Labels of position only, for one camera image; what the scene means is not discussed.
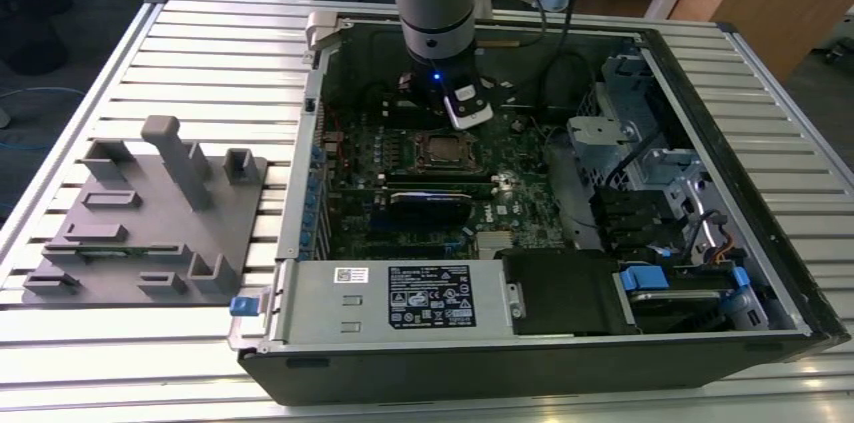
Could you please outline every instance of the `slotted metal table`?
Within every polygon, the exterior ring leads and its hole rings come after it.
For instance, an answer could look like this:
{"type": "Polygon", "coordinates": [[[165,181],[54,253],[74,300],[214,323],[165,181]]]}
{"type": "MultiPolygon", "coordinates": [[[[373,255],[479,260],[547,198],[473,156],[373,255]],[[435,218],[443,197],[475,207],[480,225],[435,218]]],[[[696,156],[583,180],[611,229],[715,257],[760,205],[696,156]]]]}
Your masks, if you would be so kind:
{"type": "MultiPolygon", "coordinates": [[[[245,289],[269,284],[300,119],[309,13],[392,14],[384,5],[284,0],[150,0],[0,231],[0,420],[173,421],[848,421],[854,343],[748,369],[695,390],[286,408],[242,373],[226,308],[14,309],[88,170],[92,138],[138,138],[149,114],[174,115],[205,154],[234,144],[270,161],[245,289]]],[[[496,19],[536,15],[496,12],[496,19]]],[[[854,176],[737,34],[713,24],[577,17],[661,33],[795,249],[854,331],[854,176]]],[[[246,319],[244,336],[261,332],[246,319]]]]}

